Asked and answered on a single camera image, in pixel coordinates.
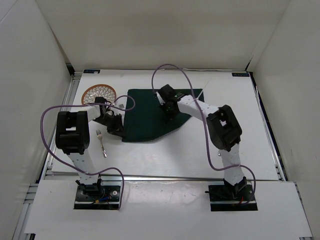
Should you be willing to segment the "dark green cloth napkin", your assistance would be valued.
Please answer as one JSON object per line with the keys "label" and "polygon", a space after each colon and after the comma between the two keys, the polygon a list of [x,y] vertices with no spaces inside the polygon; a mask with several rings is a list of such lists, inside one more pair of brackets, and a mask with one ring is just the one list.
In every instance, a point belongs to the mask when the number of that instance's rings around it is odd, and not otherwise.
{"label": "dark green cloth napkin", "polygon": [[170,120],[151,89],[132,88],[127,95],[134,99],[135,105],[130,99],[126,101],[126,109],[133,109],[124,114],[122,141],[125,143],[156,140],[180,128],[191,118],[189,114],[179,113]]}

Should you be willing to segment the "orange patterned plate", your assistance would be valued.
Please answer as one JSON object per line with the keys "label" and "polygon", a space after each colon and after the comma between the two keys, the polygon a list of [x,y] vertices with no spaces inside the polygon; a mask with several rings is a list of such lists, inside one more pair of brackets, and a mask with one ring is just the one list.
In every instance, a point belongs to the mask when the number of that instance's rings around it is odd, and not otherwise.
{"label": "orange patterned plate", "polygon": [[94,103],[97,97],[103,97],[107,101],[114,103],[117,94],[115,89],[110,85],[96,84],[84,91],[81,97],[81,103],[83,105]]}

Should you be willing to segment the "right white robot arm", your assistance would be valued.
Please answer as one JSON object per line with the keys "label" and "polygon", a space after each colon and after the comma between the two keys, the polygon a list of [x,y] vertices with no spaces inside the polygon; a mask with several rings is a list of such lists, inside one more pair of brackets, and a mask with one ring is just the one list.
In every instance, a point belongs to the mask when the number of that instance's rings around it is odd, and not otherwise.
{"label": "right white robot arm", "polygon": [[[194,93],[183,94],[166,84],[154,91],[161,109],[173,119],[178,114],[188,114],[202,121],[205,147],[210,167],[223,172],[224,193],[230,200],[238,199],[247,185],[239,154],[242,128],[229,105],[217,107],[195,98]],[[220,152],[223,167],[214,167],[210,155],[210,143]]]}

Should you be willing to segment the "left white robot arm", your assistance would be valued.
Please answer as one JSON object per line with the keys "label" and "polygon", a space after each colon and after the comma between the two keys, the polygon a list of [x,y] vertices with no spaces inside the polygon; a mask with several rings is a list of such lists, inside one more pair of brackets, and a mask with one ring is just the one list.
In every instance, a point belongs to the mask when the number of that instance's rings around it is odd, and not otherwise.
{"label": "left white robot arm", "polygon": [[77,184],[83,194],[93,200],[100,200],[105,194],[101,185],[100,175],[95,173],[95,167],[90,157],[89,122],[94,121],[106,127],[111,135],[123,137],[124,127],[121,114],[115,114],[111,109],[112,103],[99,96],[93,106],[85,106],[77,112],[60,111],[57,115],[55,144],[71,160],[77,168],[79,180]]}

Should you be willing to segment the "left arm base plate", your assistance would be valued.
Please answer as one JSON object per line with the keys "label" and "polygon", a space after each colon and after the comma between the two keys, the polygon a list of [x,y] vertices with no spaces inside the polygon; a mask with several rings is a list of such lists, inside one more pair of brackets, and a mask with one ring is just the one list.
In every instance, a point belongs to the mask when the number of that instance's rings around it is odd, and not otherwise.
{"label": "left arm base plate", "polygon": [[74,210],[119,210],[121,206],[122,187],[106,185],[101,179],[94,184],[77,184]]}

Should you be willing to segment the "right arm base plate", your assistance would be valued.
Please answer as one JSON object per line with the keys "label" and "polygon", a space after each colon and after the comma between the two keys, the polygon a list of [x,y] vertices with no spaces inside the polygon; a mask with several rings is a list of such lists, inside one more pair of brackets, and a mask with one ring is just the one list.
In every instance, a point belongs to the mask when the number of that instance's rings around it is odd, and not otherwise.
{"label": "right arm base plate", "polygon": [[212,212],[242,212],[257,211],[258,205],[253,193],[251,184],[247,184],[237,196],[232,196],[227,192],[227,188],[221,184],[209,185],[208,194],[210,210]]}

